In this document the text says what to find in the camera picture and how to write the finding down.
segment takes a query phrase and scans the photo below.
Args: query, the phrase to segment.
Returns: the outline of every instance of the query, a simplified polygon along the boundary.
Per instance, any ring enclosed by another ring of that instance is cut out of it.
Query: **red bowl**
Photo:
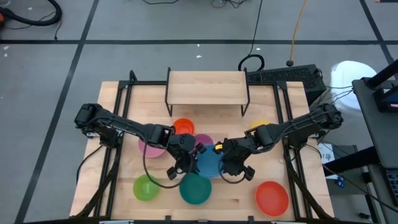
[[[186,118],[180,118],[174,121],[176,134],[193,134],[194,126],[192,121]]]
[[[266,215],[278,217],[286,212],[289,206],[289,196],[286,190],[274,181],[265,181],[255,193],[258,208]]]

